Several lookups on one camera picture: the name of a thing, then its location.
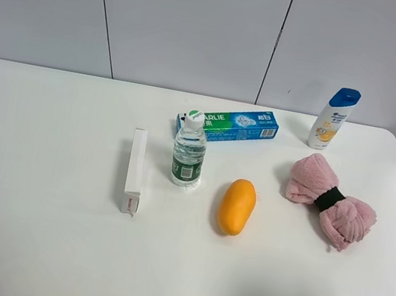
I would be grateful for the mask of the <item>pink towel black band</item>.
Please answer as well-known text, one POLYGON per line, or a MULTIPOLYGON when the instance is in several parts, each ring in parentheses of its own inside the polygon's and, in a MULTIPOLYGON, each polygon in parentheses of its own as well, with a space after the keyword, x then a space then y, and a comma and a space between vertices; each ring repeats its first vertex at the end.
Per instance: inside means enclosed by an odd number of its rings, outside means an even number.
POLYGON ((376 212, 367 203, 340 192, 339 179, 321 154, 295 162, 290 175, 286 198, 317 208, 320 227, 337 251, 364 239, 377 222, 376 212))

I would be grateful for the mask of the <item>clear water bottle green label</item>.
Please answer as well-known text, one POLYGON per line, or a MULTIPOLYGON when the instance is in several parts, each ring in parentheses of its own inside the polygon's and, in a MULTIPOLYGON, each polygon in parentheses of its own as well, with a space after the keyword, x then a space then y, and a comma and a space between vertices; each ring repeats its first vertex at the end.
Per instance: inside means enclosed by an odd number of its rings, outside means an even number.
POLYGON ((180 187, 191 187, 200 180, 207 147, 203 130, 205 120, 203 112, 193 109, 184 116, 184 123, 177 131, 171 175, 172 181, 180 187))

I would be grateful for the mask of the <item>blue green toothpaste box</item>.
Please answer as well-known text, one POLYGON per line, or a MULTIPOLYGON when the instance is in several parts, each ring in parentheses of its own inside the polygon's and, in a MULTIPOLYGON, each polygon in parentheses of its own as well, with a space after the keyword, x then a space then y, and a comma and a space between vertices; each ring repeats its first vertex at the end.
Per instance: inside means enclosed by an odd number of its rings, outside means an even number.
POLYGON ((279 125, 272 111, 204 113, 209 142, 274 139, 279 125))

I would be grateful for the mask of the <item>yellow mango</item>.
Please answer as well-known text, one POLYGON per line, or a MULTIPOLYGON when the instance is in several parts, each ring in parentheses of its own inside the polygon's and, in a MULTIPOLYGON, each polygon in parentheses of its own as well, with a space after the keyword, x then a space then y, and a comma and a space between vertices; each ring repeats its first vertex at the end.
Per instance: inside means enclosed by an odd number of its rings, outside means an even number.
POLYGON ((217 213, 219 230, 228 236, 243 231, 256 204, 253 183, 246 179, 235 180, 224 194, 217 213))

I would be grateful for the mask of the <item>white cardboard box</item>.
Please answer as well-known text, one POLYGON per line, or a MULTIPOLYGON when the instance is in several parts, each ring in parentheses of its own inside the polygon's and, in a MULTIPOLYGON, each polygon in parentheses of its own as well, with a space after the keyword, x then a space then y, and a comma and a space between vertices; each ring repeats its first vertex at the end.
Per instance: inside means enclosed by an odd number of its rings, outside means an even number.
POLYGON ((137 214, 140 202, 147 138, 148 131, 141 128, 135 129, 120 208, 122 213, 129 214, 131 217, 137 214))

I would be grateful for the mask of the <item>white shampoo bottle blue cap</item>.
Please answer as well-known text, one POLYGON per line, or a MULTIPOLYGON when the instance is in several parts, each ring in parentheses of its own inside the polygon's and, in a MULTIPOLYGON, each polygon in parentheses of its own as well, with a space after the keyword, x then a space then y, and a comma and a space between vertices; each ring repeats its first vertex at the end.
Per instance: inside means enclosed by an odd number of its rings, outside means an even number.
POLYGON ((330 99, 317 117, 308 135, 310 148, 323 150, 347 120, 357 106, 361 94, 353 88, 341 88, 330 99))

